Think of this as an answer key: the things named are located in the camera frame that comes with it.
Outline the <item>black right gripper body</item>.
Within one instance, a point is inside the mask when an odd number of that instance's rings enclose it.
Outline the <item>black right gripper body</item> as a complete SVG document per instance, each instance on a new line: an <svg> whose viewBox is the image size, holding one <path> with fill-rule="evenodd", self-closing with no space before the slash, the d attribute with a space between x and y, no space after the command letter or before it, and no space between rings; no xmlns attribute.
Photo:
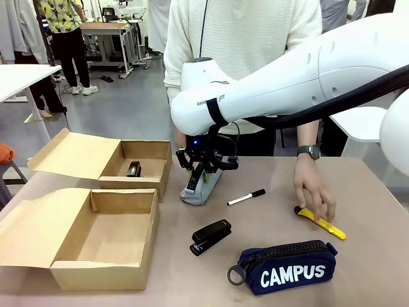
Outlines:
<svg viewBox="0 0 409 307"><path fill-rule="evenodd" d="M187 136L185 155L189 158L188 165L195 162L210 162L213 165L221 163L221 156L215 152L216 139L211 136Z"/></svg>

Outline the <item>person's left hand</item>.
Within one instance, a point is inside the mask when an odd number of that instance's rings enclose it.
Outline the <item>person's left hand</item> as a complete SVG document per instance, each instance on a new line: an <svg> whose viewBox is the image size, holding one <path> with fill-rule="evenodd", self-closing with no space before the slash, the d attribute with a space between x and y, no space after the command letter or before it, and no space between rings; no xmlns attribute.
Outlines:
<svg viewBox="0 0 409 307"><path fill-rule="evenodd" d="M320 218L328 222L333 220L336 212L336 201L326 188L315 160L309 154L301 153L297 157L294 188L301 209L307 206L306 194L310 196L314 220L317 223Z"/></svg>

